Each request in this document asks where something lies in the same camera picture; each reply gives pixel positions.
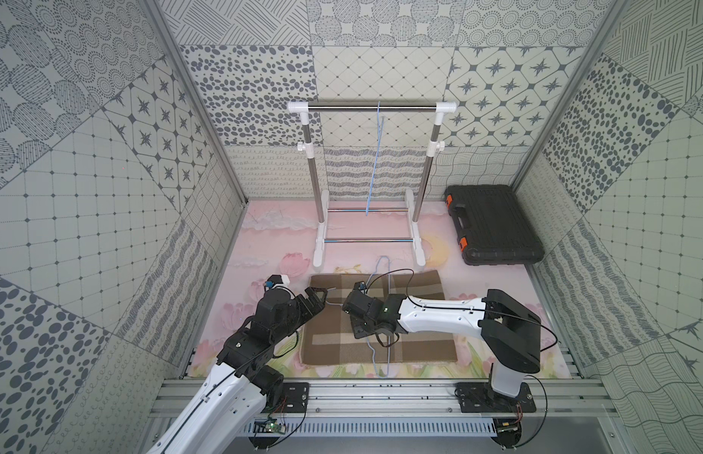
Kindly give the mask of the blue wire hanger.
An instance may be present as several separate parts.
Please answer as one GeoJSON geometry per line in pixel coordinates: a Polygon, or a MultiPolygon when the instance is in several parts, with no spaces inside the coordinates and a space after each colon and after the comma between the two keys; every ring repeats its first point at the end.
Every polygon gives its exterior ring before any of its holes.
{"type": "Polygon", "coordinates": [[[383,118],[383,116],[381,114],[381,102],[378,102],[377,109],[376,109],[377,143],[376,143],[376,149],[374,152],[372,172],[371,172],[371,176],[370,176],[370,180],[369,180],[368,196],[366,197],[366,206],[365,206],[365,215],[366,216],[369,214],[370,208],[371,208],[371,200],[372,200],[373,191],[374,191],[377,166],[378,166],[379,156],[380,156],[380,152],[381,152],[383,128],[385,128],[385,119],[383,118]]]}
{"type": "MultiPolygon", "coordinates": [[[[366,280],[368,291],[371,290],[371,287],[373,286],[373,281],[379,275],[381,277],[385,277],[387,279],[387,285],[390,286],[391,272],[391,259],[387,255],[382,255],[381,257],[379,257],[375,265],[374,272],[372,272],[368,280],[366,280]],[[387,263],[387,271],[384,274],[380,274],[380,266],[383,262],[387,263]]],[[[385,372],[382,373],[381,370],[377,368],[376,350],[374,347],[371,346],[370,340],[366,341],[368,348],[371,350],[371,360],[372,365],[374,367],[374,373],[378,378],[390,378],[392,346],[397,340],[396,334],[394,332],[393,323],[389,321],[389,317],[387,315],[383,315],[384,310],[385,306],[383,305],[383,302],[381,302],[379,304],[379,309],[377,310],[378,314],[374,317],[374,334],[377,337],[378,344],[380,344],[380,346],[383,346],[383,348],[387,350],[387,366],[385,367],[385,372]]]]}

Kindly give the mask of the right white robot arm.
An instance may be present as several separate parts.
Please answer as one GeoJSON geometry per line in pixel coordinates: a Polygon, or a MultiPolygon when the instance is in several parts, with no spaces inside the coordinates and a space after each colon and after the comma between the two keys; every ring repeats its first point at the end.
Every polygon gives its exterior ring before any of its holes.
{"type": "Polygon", "coordinates": [[[410,333],[439,332],[483,340],[496,359],[489,375],[495,395],[518,396],[524,378],[541,370],[541,318],[500,289],[472,300],[391,294],[382,301],[360,286],[342,310],[351,317],[356,338],[384,335],[395,342],[410,333]]]}

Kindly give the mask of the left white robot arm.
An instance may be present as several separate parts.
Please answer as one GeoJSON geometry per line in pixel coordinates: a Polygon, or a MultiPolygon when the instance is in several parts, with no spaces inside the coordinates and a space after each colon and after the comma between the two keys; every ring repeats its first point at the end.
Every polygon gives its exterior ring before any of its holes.
{"type": "Polygon", "coordinates": [[[151,453],[223,453],[265,409],[279,406],[283,375],[268,366],[279,342],[326,306],[326,289],[300,294],[273,284],[254,315],[224,342],[216,363],[151,453]]]}

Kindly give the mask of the brown plaid scarf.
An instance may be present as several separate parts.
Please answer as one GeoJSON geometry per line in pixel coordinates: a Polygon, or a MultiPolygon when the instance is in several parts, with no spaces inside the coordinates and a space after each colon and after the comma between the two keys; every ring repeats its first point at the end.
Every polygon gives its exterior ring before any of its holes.
{"type": "Polygon", "coordinates": [[[310,284],[328,291],[327,307],[303,327],[300,357],[304,364],[370,363],[387,346],[394,362],[457,361],[451,334],[413,333],[401,325],[404,297],[445,298],[436,271],[414,277],[399,272],[380,279],[367,274],[317,274],[310,284]]]}

